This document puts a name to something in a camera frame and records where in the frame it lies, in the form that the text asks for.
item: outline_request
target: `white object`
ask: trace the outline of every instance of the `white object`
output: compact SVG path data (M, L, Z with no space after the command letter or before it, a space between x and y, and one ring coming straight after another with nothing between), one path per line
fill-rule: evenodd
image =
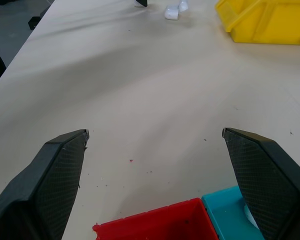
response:
M89 129L63 240L237 185L227 126L300 166L300 46L234 43L215 1L190 1L184 25L164 19L172 0L153 2L57 0L0 79L0 193L46 141Z
M166 6L164 17L168 20L178 20L179 6L178 5L168 5Z
M250 221L250 223L252 223L252 225L255 226L257 229L259 229L259 227L256 223L256 220L252 216L247 204L244 205L244 213L245 213L246 217L248 218L248 220Z
M182 13L182 12L188 10L188 8L189 8L188 0L180 0L179 12Z
M145 7L142 4L140 4L139 2L137 2L137 0L134 0L134 6L137 7L137 8L144 8Z

